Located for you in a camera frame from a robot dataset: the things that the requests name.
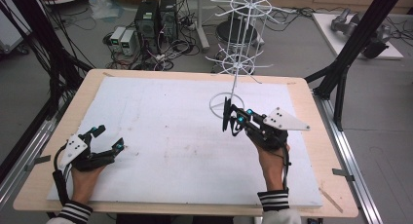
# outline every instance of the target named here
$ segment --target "metal stand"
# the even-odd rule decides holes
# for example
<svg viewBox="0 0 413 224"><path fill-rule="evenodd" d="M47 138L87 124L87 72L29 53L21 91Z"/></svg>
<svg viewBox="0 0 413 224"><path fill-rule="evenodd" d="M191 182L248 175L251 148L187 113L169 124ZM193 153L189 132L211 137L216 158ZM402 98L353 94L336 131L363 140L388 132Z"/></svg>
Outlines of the metal stand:
<svg viewBox="0 0 413 224"><path fill-rule="evenodd" d="M253 46L258 48L258 49L261 49L261 47L264 46L264 44L265 44L265 42L262 39L261 34L258 33L257 39L254 41Z"/></svg>
<svg viewBox="0 0 413 224"><path fill-rule="evenodd" d="M203 53L209 50L209 42L207 41L206 34L203 29L203 8L202 0L198 0L198 21L195 21L195 28L197 29L198 36L200 37L201 45L203 46Z"/></svg>
<svg viewBox="0 0 413 224"><path fill-rule="evenodd" d="M276 19L270 16L270 13L273 9L277 9L279 11L292 13L293 11L283 10L277 7L273 7L269 0L209 0L216 3L229 3L231 10L222 13L222 14L215 14L218 17L222 17L224 15L232 14L231 16L231 23L229 28L229 35L228 35L228 42L227 48L223 49L219 46L219 52L223 54L222 59L216 58L209 58L206 59L214 61L215 64L218 64L222 67L223 71L220 73L228 73L234 75L234 85L229 95L229 98L233 98L235 95L235 87L237 86L238 77L240 76L240 71L243 71L246 75L251 77L255 80L251 74L254 72L256 67L269 67L269 66L256 66L255 61L258 56L260 56L263 52L258 53L258 47L252 56L248 55L250 46L252 45L253 34L256 30L256 19L257 18L264 18L264 23L261 28L261 35L264 33L265 23L267 18L272 19L275 22L278 22ZM240 23L239 26L234 23L235 14L240 16ZM216 102L215 99L219 96L222 96L223 93L217 94L212 98L209 103L209 108L212 113L216 116L220 116L223 109L215 108L215 107L223 107L224 102L221 101L218 104L212 105L213 102Z"/></svg>
<svg viewBox="0 0 413 224"><path fill-rule="evenodd" d="M346 177L351 178L349 182L357 194L364 216L368 223L374 224L383 223L383 221L358 168L352 148L343 133L341 120L347 72L397 1L374 0L337 58L329 66L305 78L310 83L325 76L321 84L314 89L314 95L317 96L316 100L319 100L319 105L322 107L326 115L325 118L331 126L337 150L347 170ZM329 98L336 86L338 86L337 96L333 108Z"/></svg>
<svg viewBox="0 0 413 224"><path fill-rule="evenodd" d="M337 86L334 123L340 131L343 130L341 120L349 68L397 1L374 0L337 58L329 66L305 78L307 83L310 83L325 76L321 84L314 89L314 95L322 99L329 99L331 92Z"/></svg>

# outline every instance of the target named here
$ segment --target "robotic hand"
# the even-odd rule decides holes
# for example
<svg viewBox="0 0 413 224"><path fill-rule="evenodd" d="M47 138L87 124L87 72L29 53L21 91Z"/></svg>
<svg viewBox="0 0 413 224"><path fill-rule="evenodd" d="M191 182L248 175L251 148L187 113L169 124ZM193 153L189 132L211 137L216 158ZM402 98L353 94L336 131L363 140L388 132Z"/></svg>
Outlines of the robotic hand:
<svg viewBox="0 0 413 224"><path fill-rule="evenodd" d="M231 116L232 112L236 112L236 116ZM222 130L227 130L228 123L230 123L233 136L245 130L246 135L257 146L266 151L277 151L285 145L288 132L266 125L266 118L266 115L259 115L251 109L245 111L238 108L235 104L231 104L231 99L225 98Z"/></svg>
<svg viewBox="0 0 413 224"><path fill-rule="evenodd" d="M246 135L251 141L265 151L273 153L282 149L284 165L283 188L284 190L287 189L286 177L288 167L291 165L286 147L287 130L309 130L310 127L280 108L276 108L269 116L259 115L251 109L245 111L242 108L238 108L236 105L231 104L231 99L225 98L223 131L227 130L228 123L231 124L233 136L237 136L239 132L245 130Z"/></svg>
<svg viewBox="0 0 413 224"><path fill-rule="evenodd" d="M112 145L110 150L101 153L93 153L91 151L91 141L93 137L98 137L106 130L104 125L98 128L91 128L88 132L79 135L72 135L56 153L54 159L55 172L53 177L55 180L57 193L60 202L64 205L69 200L66 189L66 179L69 164L79 171L90 171L100 168L115 162L116 156L125 149L124 139L120 138ZM57 166L57 158L61 151L64 154L60 164Z"/></svg>

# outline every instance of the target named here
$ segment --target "person's right hand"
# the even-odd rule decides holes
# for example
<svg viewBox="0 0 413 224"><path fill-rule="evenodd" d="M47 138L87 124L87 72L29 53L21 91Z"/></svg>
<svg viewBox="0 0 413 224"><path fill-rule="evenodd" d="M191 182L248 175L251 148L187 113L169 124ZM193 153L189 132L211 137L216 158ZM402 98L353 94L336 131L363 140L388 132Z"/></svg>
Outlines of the person's right hand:
<svg viewBox="0 0 413 224"><path fill-rule="evenodd" d="M105 167L96 168L92 171L81 172L72 168L73 196L72 201L86 205L94 192L94 186L100 173Z"/></svg>
<svg viewBox="0 0 413 224"><path fill-rule="evenodd" d="M282 170L283 170L283 152L282 149L268 152L254 143L258 150L259 163L267 185L267 191L283 190Z"/></svg>

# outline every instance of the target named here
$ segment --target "cable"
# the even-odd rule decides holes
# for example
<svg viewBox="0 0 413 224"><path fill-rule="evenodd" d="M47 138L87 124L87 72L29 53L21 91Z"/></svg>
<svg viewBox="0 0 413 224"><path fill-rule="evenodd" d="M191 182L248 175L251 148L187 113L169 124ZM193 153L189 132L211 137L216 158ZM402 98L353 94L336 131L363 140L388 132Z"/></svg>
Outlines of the cable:
<svg viewBox="0 0 413 224"><path fill-rule="evenodd" d="M291 10L295 10L295 13L286 13L286 12L282 12L280 10L274 10L271 12L272 14L272 18L274 19L279 19L280 22L283 22L283 24L278 24L274 21L272 21L271 19L267 19L268 22L270 23L274 23L276 25L279 26L283 26L282 29L275 29L273 27L271 27L268 23L266 23L266 27L272 31L278 31L278 32L282 32L285 31L297 18L305 18L305 19L309 19L309 20L314 20L313 19L313 13L319 13L319 12L332 12L332 11L336 11L339 9L344 9L342 7L337 7L337 8L333 8L331 10L325 9L325 8L318 8L316 10L312 9L312 8L292 8Z"/></svg>
<svg viewBox="0 0 413 224"><path fill-rule="evenodd" d="M395 28L395 31L391 33L392 38L402 40L407 45L413 47L411 41L413 40L413 27L411 29L406 29L406 23L413 21L404 20L402 22L393 22L389 17L386 20Z"/></svg>

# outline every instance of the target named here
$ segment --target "power supply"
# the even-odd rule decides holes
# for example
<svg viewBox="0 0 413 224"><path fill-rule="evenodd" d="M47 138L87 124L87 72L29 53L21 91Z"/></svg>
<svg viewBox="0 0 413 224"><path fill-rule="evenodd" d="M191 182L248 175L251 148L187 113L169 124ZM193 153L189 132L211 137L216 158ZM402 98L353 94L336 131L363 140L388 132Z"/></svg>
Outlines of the power supply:
<svg viewBox="0 0 413 224"><path fill-rule="evenodd" d="M112 44L111 48L114 52L122 51L121 39L125 30L125 27L119 26L116 28L115 32L113 32L112 36L110 36L110 44Z"/></svg>
<svg viewBox="0 0 413 224"><path fill-rule="evenodd" d="M137 47L133 29L127 29L125 31L121 40L121 46L125 56L133 56L134 50L136 50Z"/></svg>
<svg viewBox="0 0 413 224"><path fill-rule="evenodd" d="M157 0L142 0L134 18L140 47L144 51L158 54L162 43L160 38L161 21Z"/></svg>
<svg viewBox="0 0 413 224"><path fill-rule="evenodd" d="M161 13L164 39L168 39L171 43L178 39L176 0L161 0L159 11Z"/></svg>

